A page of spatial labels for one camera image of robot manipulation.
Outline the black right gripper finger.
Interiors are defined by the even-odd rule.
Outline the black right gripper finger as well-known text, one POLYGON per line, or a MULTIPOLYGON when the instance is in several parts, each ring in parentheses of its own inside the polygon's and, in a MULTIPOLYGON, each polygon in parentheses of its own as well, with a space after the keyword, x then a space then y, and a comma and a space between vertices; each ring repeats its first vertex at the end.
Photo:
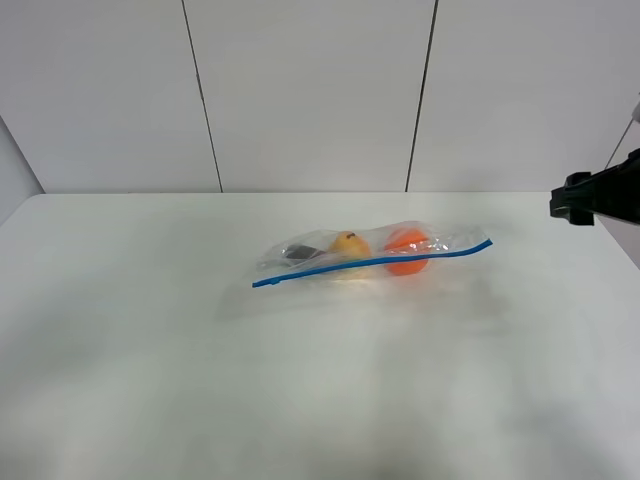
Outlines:
POLYGON ((628 224, 639 224, 639 150, 627 159, 597 173, 576 172, 562 187, 551 191, 553 218, 571 225, 594 225, 600 215, 628 224))

